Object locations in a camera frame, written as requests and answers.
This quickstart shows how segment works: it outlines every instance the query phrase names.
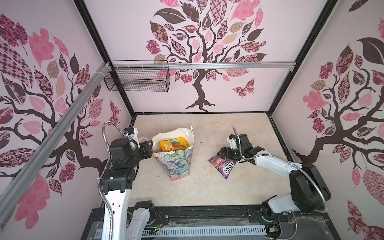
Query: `beige tabletop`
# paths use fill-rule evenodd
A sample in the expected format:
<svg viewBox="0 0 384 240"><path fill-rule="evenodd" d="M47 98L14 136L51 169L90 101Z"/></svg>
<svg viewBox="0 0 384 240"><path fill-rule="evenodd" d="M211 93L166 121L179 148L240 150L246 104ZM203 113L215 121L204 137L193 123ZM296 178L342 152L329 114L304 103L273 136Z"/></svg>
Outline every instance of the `beige tabletop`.
<svg viewBox="0 0 384 240"><path fill-rule="evenodd" d="M265 113L138 115L134 127L139 138L152 139L158 133L190 128L193 122L196 126L190 175L171 181L154 157L142 160L129 206L144 200L152 200L155 206L261 204L290 191L282 177L249 162L236 163L227 180L208 162L220 148L229 147L231 124L239 134L248 136L253 147L285 157Z"/></svg>

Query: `wall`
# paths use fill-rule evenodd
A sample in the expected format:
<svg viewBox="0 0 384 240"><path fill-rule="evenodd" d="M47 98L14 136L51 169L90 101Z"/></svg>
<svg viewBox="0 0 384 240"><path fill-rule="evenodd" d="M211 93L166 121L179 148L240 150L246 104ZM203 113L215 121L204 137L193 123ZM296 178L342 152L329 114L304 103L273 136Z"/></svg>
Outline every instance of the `wall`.
<svg viewBox="0 0 384 240"><path fill-rule="evenodd" d="M16 176L102 64L71 0L2 3L0 192ZM1 239L79 239L100 205L104 121L130 117L102 82L16 205ZM107 127L109 140L119 137Z"/></svg>
<svg viewBox="0 0 384 240"><path fill-rule="evenodd" d="M327 183L341 239L384 239L383 10L341 1L273 115L295 161Z"/></svg>
<svg viewBox="0 0 384 240"><path fill-rule="evenodd" d="M86 1L112 60L170 64L294 61L325 2ZM136 112L267 111L287 71L171 71L169 92L127 94Z"/></svg>

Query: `yellow package in bag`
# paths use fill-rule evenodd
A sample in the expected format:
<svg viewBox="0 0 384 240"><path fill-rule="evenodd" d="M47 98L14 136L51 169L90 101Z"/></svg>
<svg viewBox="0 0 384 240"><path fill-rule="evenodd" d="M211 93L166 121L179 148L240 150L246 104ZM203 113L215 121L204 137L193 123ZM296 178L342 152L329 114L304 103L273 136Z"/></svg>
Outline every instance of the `yellow package in bag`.
<svg viewBox="0 0 384 240"><path fill-rule="evenodd" d="M178 137L176 139L170 139L167 141L161 141L159 142L159 145L163 152L185 150L189 148L187 141L183 137Z"/></svg>

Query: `candy bag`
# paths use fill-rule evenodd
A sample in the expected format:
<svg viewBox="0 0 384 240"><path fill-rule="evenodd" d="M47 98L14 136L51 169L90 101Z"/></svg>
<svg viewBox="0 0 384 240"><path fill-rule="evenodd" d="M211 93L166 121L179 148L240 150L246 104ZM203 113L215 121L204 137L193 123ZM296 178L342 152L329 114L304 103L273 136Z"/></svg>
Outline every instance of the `candy bag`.
<svg viewBox="0 0 384 240"><path fill-rule="evenodd" d="M159 142L159 145L163 152L186 150L187 148L189 148L187 141L183 137L178 137L176 139L170 139L167 141L161 141Z"/></svg>
<svg viewBox="0 0 384 240"><path fill-rule="evenodd" d="M229 173L231 172L232 168L235 166L236 161L232 160L223 160L219 158L217 155L212 157L209 162L216 167L217 170L223 175L225 179L228 178Z"/></svg>

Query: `butterfly decal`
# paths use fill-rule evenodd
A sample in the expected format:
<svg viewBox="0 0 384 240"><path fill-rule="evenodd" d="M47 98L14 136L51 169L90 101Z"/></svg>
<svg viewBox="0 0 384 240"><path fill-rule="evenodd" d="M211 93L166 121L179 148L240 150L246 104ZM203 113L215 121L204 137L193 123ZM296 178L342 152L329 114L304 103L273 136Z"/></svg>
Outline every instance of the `butterfly decal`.
<svg viewBox="0 0 384 240"><path fill-rule="evenodd" d="M254 90L255 90L255 87L253 86L255 84L255 79L251 79L247 85L245 86L245 88L234 88L232 90L234 90L236 93L239 94L240 97L242 97L244 99L244 96L247 94L247 93L253 93L254 94Z"/></svg>

